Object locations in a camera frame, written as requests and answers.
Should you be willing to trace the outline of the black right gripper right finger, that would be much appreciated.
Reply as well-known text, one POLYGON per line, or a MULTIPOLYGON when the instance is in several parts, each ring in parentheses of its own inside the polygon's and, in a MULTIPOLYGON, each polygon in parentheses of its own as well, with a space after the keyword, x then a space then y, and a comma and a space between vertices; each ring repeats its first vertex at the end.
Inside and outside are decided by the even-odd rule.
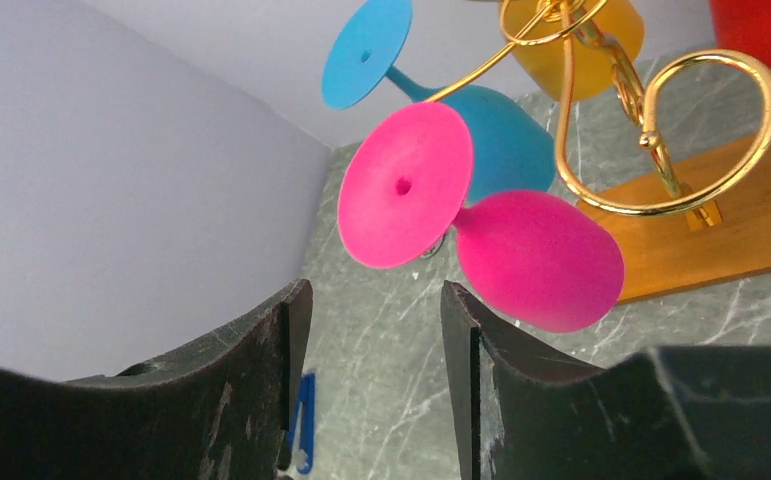
POLYGON ((660 346, 602 369, 455 282, 440 316, 465 479, 771 479, 771 346, 660 346))

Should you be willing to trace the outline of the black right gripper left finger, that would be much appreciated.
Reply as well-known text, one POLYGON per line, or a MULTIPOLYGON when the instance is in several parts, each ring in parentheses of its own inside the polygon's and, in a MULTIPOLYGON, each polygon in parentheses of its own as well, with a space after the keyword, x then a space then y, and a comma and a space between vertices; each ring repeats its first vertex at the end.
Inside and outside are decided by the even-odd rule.
POLYGON ((54 382, 0 368, 0 479, 282 479, 313 289, 114 375, 54 382))

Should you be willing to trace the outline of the pink wine glass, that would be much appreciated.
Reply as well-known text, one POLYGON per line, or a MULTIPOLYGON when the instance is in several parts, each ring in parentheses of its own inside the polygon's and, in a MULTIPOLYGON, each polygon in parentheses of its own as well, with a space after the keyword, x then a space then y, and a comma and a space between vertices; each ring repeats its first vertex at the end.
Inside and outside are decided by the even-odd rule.
POLYGON ((454 109, 417 103, 388 116, 344 174, 337 229, 359 264, 387 270, 455 233, 460 269, 491 308, 569 333, 617 303, 624 261, 613 237, 566 201, 510 190, 466 204, 474 170, 469 130, 454 109))

